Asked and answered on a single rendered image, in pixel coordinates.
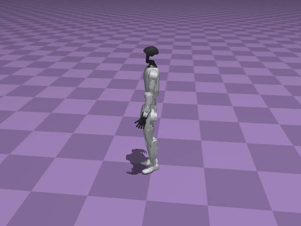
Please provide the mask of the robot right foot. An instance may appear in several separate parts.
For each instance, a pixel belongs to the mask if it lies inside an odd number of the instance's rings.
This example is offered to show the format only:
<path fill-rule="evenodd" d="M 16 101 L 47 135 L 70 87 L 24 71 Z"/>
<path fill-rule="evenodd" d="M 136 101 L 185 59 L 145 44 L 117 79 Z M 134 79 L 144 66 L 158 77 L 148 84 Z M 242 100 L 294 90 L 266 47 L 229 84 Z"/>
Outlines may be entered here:
<path fill-rule="evenodd" d="M 144 165 L 150 165 L 151 164 L 151 162 L 150 162 L 150 159 L 148 158 L 147 160 L 144 160 L 144 161 L 142 161 L 142 162 L 140 162 L 141 164 L 144 164 Z M 158 163 L 158 160 L 157 160 L 157 158 L 156 158 L 156 163 Z"/>

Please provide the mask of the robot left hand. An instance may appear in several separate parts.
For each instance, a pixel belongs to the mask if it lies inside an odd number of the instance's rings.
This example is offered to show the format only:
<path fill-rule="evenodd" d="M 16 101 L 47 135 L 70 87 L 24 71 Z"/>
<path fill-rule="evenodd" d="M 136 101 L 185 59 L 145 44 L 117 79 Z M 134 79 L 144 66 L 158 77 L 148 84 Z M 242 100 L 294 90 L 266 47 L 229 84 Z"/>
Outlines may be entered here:
<path fill-rule="evenodd" d="M 143 112 L 143 113 L 144 113 L 144 112 Z M 136 127 L 138 127 L 138 125 L 139 125 L 138 128 L 140 128 L 140 126 L 141 126 L 141 129 L 142 129 L 142 127 L 143 127 L 143 129 L 144 129 L 145 124 L 146 124 L 146 119 L 147 119 L 147 118 L 143 117 L 143 113 L 142 113 L 142 115 L 141 115 L 141 118 L 135 122 L 135 123 L 138 122 L 138 124 L 137 124 Z M 148 114 L 148 115 L 149 115 L 149 114 Z M 148 116 L 147 116 L 147 117 L 148 117 Z"/>

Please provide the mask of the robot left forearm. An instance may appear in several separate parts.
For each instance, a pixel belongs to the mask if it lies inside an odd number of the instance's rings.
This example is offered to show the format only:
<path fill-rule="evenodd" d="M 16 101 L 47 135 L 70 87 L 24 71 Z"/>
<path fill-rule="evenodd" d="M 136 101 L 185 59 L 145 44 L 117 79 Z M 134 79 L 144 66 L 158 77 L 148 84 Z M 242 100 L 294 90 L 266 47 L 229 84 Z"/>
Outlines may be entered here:
<path fill-rule="evenodd" d="M 153 98 L 152 98 L 152 94 L 149 93 L 146 96 L 146 100 L 145 100 L 145 108 L 144 108 L 144 113 L 143 113 L 143 117 L 147 118 L 148 113 L 150 112 L 150 108 L 151 108 L 151 104 L 152 104 Z"/>

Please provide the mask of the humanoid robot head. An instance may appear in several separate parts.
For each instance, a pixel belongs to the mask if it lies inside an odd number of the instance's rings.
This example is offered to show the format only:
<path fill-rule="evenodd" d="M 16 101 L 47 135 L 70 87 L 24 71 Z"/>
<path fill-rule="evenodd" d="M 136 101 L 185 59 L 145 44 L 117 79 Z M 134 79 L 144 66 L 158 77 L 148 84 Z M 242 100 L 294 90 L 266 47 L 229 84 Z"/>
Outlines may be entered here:
<path fill-rule="evenodd" d="M 146 54 L 146 63 L 149 63 L 148 68 L 150 68 L 150 65 L 154 66 L 154 68 L 157 68 L 157 65 L 155 64 L 154 60 L 149 60 L 149 57 L 157 55 L 158 54 L 158 49 L 156 47 L 150 46 L 146 47 L 144 50 L 144 53 Z"/>

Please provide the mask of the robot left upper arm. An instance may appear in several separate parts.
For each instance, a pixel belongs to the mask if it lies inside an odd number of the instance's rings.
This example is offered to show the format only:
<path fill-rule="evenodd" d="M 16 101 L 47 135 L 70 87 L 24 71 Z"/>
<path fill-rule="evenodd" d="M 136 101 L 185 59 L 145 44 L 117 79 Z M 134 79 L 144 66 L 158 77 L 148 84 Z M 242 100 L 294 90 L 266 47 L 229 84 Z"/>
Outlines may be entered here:
<path fill-rule="evenodd" d="M 149 83 L 148 83 L 149 91 L 144 93 L 145 98 L 146 98 L 147 94 L 149 94 L 149 93 L 151 93 L 152 96 L 154 95 L 155 84 L 156 84 L 157 78 L 158 78 L 157 71 L 151 70 L 149 73 Z"/>

